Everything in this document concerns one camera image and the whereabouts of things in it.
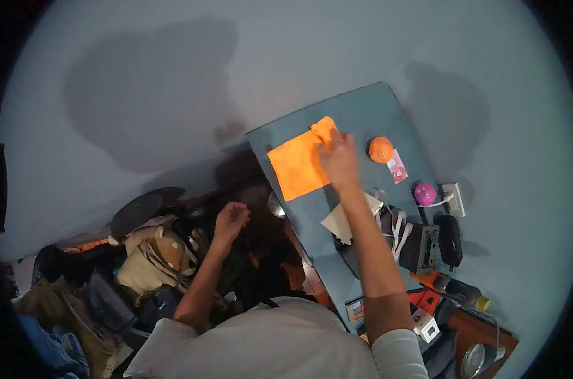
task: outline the pink card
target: pink card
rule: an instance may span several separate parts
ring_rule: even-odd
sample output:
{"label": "pink card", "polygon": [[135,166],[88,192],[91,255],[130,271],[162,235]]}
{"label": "pink card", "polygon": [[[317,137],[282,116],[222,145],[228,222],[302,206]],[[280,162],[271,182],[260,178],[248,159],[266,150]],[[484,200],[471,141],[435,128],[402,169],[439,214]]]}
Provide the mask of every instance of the pink card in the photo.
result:
{"label": "pink card", "polygon": [[408,174],[406,173],[404,164],[402,164],[402,160],[400,159],[400,155],[398,154],[398,151],[396,151],[396,149],[394,149],[394,153],[392,154],[392,159],[389,160],[387,165],[389,168],[389,172],[392,173],[392,178],[394,178],[394,182],[396,184],[408,178]]}

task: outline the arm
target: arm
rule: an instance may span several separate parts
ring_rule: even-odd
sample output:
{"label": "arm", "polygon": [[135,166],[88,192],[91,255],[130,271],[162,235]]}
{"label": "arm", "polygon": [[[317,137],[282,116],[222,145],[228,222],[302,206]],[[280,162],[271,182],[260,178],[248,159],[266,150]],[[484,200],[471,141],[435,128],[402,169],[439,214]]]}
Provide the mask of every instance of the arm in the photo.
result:
{"label": "arm", "polygon": [[249,221],[251,211],[239,202],[230,202],[216,217],[215,234],[209,252],[202,261],[192,284],[185,292],[173,315],[198,333],[206,329],[210,307],[219,282],[223,261],[229,254],[232,242],[240,229]]}
{"label": "arm", "polygon": [[332,151],[319,146],[320,162],[339,195],[356,241],[365,324],[372,344],[390,330],[412,330],[408,296],[391,248],[366,204],[358,178],[354,137],[334,130],[332,144]]}

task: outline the electrical outlet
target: electrical outlet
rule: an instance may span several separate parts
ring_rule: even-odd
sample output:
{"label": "electrical outlet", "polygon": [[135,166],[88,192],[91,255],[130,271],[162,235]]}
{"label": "electrical outlet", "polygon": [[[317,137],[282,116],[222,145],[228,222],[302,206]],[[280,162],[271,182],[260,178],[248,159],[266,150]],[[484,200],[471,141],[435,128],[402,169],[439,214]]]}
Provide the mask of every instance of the electrical outlet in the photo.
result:
{"label": "electrical outlet", "polygon": [[457,183],[440,184],[444,197],[451,193],[454,195],[448,202],[448,212],[451,216],[465,217],[464,201],[461,199],[461,191]]}

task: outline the table surface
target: table surface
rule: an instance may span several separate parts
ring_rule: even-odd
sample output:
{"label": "table surface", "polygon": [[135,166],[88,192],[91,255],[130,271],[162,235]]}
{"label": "table surface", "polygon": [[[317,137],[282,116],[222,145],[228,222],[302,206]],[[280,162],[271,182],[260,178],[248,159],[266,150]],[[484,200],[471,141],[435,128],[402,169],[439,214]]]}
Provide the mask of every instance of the table surface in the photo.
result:
{"label": "table surface", "polygon": [[[346,92],[328,100],[291,113],[247,134],[247,139],[259,164],[271,184],[297,238],[307,252],[322,283],[348,330],[356,333],[362,321],[349,322],[345,303],[362,296],[360,281],[337,253],[331,232],[321,221],[338,204],[338,197],[331,186],[284,201],[267,151],[309,130],[309,126],[324,116],[332,117],[339,131],[354,135],[360,180],[366,192],[378,189],[387,193],[391,206],[406,211],[407,221],[422,222],[417,204],[411,195],[413,183],[425,181],[434,184],[434,178],[425,163],[417,134],[389,86],[383,82]],[[408,178],[395,184],[386,164],[378,164],[367,156],[367,144],[377,136],[389,138],[407,170]],[[432,223],[436,208],[426,208]],[[436,268],[448,272],[448,267],[436,256]],[[407,269],[400,267],[407,290],[421,285],[410,277]]]}

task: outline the shirt sleeve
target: shirt sleeve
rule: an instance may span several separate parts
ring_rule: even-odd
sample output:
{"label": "shirt sleeve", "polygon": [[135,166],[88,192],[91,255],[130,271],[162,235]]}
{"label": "shirt sleeve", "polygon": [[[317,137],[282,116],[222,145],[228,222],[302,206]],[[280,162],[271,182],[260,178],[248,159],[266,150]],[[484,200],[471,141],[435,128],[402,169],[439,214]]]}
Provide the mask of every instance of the shirt sleeve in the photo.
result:
{"label": "shirt sleeve", "polygon": [[198,333],[192,327],[169,318],[161,319],[133,358],[123,377],[128,378],[135,374],[161,375],[158,370],[165,367],[163,363],[171,357],[171,352],[182,349],[196,337]]}
{"label": "shirt sleeve", "polygon": [[373,343],[373,359],[380,378],[428,379],[417,335],[412,330],[391,330]]}

